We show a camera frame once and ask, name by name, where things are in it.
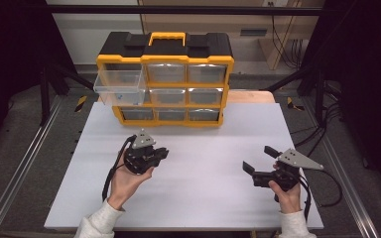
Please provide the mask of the yellow black drawer organizer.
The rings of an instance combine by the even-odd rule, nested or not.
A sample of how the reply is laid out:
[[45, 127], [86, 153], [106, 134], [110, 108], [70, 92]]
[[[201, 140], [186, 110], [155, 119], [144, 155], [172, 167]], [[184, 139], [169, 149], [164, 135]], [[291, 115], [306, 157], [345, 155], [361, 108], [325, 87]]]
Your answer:
[[[229, 38], [224, 33], [192, 35], [182, 32], [153, 32], [147, 35], [129, 32], [112, 32], [96, 58], [98, 72], [101, 70], [141, 70], [150, 63], [212, 63], [226, 64], [226, 96], [223, 98], [221, 122], [229, 90], [229, 76], [233, 71], [234, 57]], [[115, 117], [119, 107], [109, 106]], [[217, 127], [219, 125], [178, 125], [194, 127]]]

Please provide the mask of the transparent plastic drawer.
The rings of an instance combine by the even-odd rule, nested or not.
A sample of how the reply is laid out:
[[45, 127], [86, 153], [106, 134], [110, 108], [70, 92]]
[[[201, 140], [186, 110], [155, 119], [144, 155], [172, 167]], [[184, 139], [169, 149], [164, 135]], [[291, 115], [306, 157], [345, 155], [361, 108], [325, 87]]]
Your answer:
[[146, 84], [141, 70], [101, 70], [93, 89], [105, 105], [135, 106], [143, 104]]

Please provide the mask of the person's right hand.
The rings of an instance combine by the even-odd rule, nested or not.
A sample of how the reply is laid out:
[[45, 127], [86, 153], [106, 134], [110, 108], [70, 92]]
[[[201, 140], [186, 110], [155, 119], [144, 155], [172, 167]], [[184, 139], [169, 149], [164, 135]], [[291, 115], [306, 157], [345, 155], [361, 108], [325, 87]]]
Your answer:
[[301, 208], [301, 185], [297, 183], [288, 191], [283, 191], [281, 187], [273, 180], [268, 182], [269, 187], [278, 196], [280, 212], [283, 214], [296, 213]]

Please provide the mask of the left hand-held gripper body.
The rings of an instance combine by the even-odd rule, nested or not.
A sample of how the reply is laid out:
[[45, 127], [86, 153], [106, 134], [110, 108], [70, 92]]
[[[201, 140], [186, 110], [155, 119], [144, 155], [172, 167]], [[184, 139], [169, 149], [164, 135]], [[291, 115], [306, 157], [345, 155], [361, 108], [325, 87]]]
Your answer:
[[124, 156], [124, 166], [133, 174], [141, 175], [150, 167], [156, 167], [159, 162], [154, 161], [156, 141], [141, 129], [132, 140]]

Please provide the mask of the set of clear small drawers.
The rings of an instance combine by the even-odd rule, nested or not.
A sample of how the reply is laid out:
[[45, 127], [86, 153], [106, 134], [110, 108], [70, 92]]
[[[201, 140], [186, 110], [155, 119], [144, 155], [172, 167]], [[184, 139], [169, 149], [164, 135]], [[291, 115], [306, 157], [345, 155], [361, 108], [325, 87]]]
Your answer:
[[119, 107], [127, 125], [219, 125], [226, 96], [226, 64], [150, 63], [142, 106]]

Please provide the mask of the person's left hand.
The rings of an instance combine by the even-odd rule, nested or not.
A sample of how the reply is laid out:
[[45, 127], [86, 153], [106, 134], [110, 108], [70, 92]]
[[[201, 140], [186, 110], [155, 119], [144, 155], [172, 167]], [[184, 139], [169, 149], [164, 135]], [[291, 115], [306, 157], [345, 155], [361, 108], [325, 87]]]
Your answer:
[[135, 193], [138, 187], [152, 177], [153, 170], [154, 167], [150, 167], [143, 174], [135, 175], [122, 162], [119, 162], [111, 180], [107, 203], [114, 209], [121, 210], [123, 204]]

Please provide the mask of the black curtain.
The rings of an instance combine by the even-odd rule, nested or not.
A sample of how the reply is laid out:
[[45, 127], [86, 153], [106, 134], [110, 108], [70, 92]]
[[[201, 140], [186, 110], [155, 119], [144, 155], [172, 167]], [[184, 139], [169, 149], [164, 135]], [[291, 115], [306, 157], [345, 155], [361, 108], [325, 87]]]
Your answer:
[[52, 65], [75, 71], [47, 0], [0, 0], [0, 128], [9, 99], [40, 83]]
[[365, 159], [381, 174], [381, 0], [324, 0], [338, 10], [325, 77], [341, 84], [343, 111]]

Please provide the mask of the aluminium frame rail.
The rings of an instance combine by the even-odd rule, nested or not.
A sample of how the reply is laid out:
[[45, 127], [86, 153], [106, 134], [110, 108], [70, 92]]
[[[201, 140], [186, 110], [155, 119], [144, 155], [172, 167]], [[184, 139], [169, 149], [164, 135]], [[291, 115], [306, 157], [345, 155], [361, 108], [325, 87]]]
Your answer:
[[38, 152], [40, 151], [44, 141], [46, 140], [49, 131], [51, 130], [55, 119], [57, 118], [61, 104], [64, 99], [61, 96], [56, 96], [52, 103], [50, 115], [45, 122], [39, 127], [33, 141], [29, 145], [27, 152], [24, 154], [19, 166], [13, 173], [4, 192], [0, 196], [0, 225], [2, 224], [9, 208], [11, 207], [18, 191], [20, 190], [26, 175], [28, 174], [31, 165], [34, 163]]
[[343, 197], [362, 237], [380, 238], [372, 219], [370, 218], [352, 181], [348, 177], [348, 173], [343, 168], [328, 136], [324, 136], [322, 142], [323, 150], [328, 157], [329, 166], [334, 172], [335, 177], [341, 183]]

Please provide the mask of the yellow black hazard tape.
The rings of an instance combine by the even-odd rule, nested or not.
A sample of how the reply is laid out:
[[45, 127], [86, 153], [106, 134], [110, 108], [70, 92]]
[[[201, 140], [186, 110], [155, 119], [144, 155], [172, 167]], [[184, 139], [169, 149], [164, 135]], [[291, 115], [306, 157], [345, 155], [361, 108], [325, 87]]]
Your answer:
[[82, 107], [86, 101], [86, 98], [87, 98], [87, 96], [85, 96], [85, 95], [82, 95], [79, 97], [78, 102], [75, 106], [74, 112], [80, 112], [81, 111], [81, 109], [82, 109]]
[[295, 109], [295, 110], [298, 110], [298, 111], [305, 111], [305, 107], [304, 106], [295, 105], [294, 102], [293, 102], [293, 99], [291, 97], [287, 97], [287, 106], [288, 106], [289, 109]]

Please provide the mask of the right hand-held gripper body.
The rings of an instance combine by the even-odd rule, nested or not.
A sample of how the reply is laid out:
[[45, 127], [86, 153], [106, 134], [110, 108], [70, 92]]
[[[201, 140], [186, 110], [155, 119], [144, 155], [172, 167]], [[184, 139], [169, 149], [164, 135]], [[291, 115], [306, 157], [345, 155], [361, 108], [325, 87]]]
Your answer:
[[281, 152], [277, 168], [272, 172], [256, 172], [252, 177], [255, 186], [268, 187], [270, 180], [275, 181], [283, 191], [288, 191], [299, 182], [300, 169], [322, 171], [324, 166], [301, 154], [295, 149]]

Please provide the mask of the black horizontal frame bar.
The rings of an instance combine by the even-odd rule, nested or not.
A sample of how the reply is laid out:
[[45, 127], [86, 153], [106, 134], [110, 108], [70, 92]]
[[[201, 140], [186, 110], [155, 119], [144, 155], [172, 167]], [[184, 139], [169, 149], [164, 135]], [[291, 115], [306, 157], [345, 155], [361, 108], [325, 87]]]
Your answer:
[[321, 8], [226, 7], [226, 6], [130, 6], [130, 5], [48, 5], [52, 13], [70, 14], [185, 14], [185, 15], [275, 15], [320, 16]]

